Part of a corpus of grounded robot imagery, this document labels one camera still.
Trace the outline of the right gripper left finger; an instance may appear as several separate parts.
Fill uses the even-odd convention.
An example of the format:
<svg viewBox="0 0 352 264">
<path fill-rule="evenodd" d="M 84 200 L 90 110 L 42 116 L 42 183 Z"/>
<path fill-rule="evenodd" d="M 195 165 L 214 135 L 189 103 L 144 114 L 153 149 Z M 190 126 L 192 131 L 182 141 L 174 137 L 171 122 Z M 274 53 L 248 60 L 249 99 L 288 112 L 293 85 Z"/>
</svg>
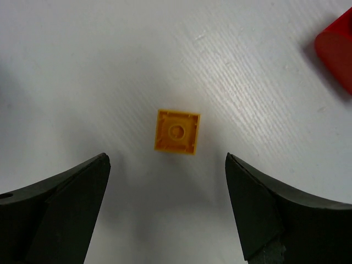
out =
<svg viewBox="0 0 352 264">
<path fill-rule="evenodd" d="M 84 263 L 110 170 L 101 153 L 1 194 L 1 263 Z"/>
</svg>

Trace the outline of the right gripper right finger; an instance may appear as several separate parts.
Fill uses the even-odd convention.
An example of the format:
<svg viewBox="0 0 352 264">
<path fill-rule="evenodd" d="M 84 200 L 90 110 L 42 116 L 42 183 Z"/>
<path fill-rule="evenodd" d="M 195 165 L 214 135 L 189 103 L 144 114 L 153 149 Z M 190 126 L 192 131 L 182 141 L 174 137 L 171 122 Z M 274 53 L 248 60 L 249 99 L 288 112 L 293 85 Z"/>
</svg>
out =
<svg viewBox="0 0 352 264">
<path fill-rule="evenodd" d="M 351 205 L 274 179 L 233 154 L 225 176 L 248 263 L 351 263 Z"/>
</svg>

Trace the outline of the orange small lego brick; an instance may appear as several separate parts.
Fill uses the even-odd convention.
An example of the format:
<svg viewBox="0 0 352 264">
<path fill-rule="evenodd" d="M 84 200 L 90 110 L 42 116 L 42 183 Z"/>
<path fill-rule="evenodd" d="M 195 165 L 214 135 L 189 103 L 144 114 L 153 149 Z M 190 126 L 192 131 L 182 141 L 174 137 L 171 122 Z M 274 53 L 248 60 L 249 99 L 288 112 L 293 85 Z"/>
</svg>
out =
<svg viewBox="0 0 352 264">
<path fill-rule="evenodd" d="M 201 115 L 160 109 L 157 113 L 154 149 L 169 153 L 194 155 Z"/>
</svg>

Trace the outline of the red rounded lego piece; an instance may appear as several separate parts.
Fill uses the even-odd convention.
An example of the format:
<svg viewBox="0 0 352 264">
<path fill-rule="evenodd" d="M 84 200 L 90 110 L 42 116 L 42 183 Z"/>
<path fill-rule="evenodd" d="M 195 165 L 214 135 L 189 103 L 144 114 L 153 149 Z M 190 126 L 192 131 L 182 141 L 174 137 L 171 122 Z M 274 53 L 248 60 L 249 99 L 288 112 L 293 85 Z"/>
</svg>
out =
<svg viewBox="0 0 352 264">
<path fill-rule="evenodd" d="M 318 58 L 346 92 L 351 93 L 351 9 L 314 40 Z"/>
</svg>

